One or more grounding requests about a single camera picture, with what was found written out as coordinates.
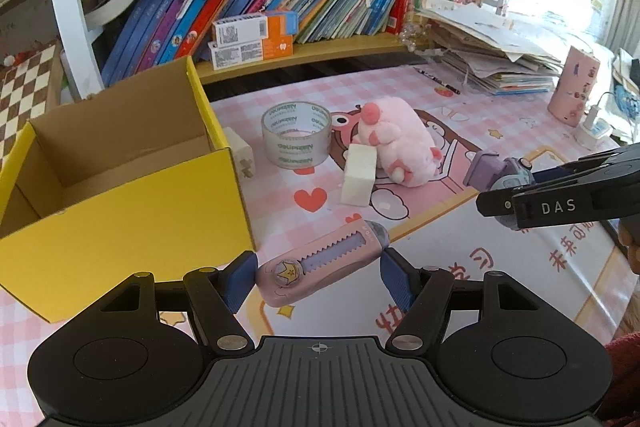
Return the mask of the person right hand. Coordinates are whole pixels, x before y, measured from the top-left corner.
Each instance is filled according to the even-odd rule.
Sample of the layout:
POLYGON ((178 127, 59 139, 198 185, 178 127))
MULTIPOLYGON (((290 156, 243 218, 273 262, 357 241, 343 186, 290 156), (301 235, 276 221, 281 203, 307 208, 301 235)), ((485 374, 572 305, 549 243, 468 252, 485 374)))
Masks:
POLYGON ((623 225, 618 227, 618 239, 626 248, 626 258, 629 268, 632 272, 640 274, 639 245, 634 241, 632 235, 623 227, 623 225))

